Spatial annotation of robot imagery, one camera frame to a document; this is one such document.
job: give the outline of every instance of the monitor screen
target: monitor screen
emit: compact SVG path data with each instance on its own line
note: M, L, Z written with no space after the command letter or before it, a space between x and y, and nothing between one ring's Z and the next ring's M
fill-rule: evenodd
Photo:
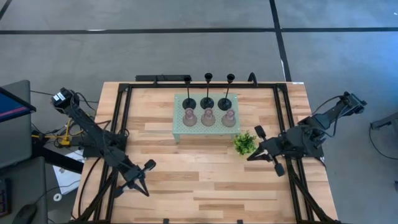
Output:
M12 93L0 88L0 122L36 111L36 108Z

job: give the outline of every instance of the wooden table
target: wooden table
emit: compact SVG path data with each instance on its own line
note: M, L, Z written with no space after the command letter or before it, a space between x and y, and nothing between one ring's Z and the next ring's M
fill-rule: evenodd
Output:
M104 83L96 122L112 118L118 84ZM310 115L307 93L303 84L287 83L287 86L296 123ZM194 88L190 91L203 92ZM224 93L226 89L211 91ZM185 92L183 88L133 89L126 154L141 167L149 159L155 160L157 165L147 173L150 197L129 190L116 198L112 223L162 223L164 218L169 218L171 223L236 223L238 219L245 223L294 223L288 176L278 177L272 163L248 162L247 156L236 153L229 136L182 136L180 143L175 143L172 136L174 94ZM255 134L253 127L261 124L267 137L279 134L271 89L230 89L229 92L238 95L243 131ZM287 124L282 93L280 96ZM85 162L78 196L94 161L88 159ZM303 163L310 193L326 214L337 219L325 168L315 159L304 159ZM82 209L98 192L102 166L100 160L88 179ZM120 184L124 182L121 176L118 181ZM306 218L299 195L303 218ZM78 196L74 216L77 216ZM101 218L104 218L108 202L107 195L105 198Z

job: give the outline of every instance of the black floor line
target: black floor line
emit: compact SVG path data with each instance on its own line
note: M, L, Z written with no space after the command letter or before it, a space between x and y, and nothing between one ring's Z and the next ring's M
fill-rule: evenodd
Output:
M0 20L4 16L4 13L6 13L8 6L10 6L12 0L7 0L6 3L4 3L3 7L0 10Z
M282 32L397 32L398 27L281 28Z
M278 12L276 9L275 0L269 0L269 4L271 6L272 19L274 20L276 41L278 42L279 55L280 55L280 59L282 61L282 69L284 72L285 81L291 82L292 76L290 75L289 63L287 62L284 39L282 37L282 33L281 33L281 29L280 29Z
M275 32L266 27L214 27L170 29L103 29L103 30L0 30L0 35L60 35L60 34L197 34L197 33L258 33Z

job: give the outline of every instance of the black stem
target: black stem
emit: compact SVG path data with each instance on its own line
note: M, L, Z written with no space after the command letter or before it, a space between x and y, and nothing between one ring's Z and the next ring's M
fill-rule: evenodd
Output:
M209 100L209 83L207 83L207 97L206 97L206 101Z
M226 89L225 98L228 96L229 86L230 86L230 85L228 85L228 88Z
M188 92L188 102L190 101L190 98L189 98L189 84L187 84L187 92Z

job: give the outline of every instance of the concrete floor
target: concrete floor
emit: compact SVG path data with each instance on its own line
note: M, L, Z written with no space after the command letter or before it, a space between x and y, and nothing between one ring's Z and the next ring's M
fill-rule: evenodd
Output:
M276 3L282 28L398 26L397 1ZM1 30L273 25L265 0L13 0L0 21ZM396 223L398 161L373 149L368 126L398 111L398 33L284 33L283 38L292 80L305 82L313 110L345 90L368 102L363 114L343 118L336 138L324 145L340 220ZM98 100L103 82L132 81L135 75L191 74L202 80L211 72L224 80L233 73L245 80L254 72L260 81L284 81L274 33L0 35L0 68L2 85L28 79L33 90L55 93L65 86L90 100ZM32 121L41 130L66 122L48 96L32 94L32 104L38 108ZM380 150L398 157L390 127L373 132L373 138ZM55 184L51 174L47 179L49 186ZM49 200L51 219L69 219L74 194L60 203Z

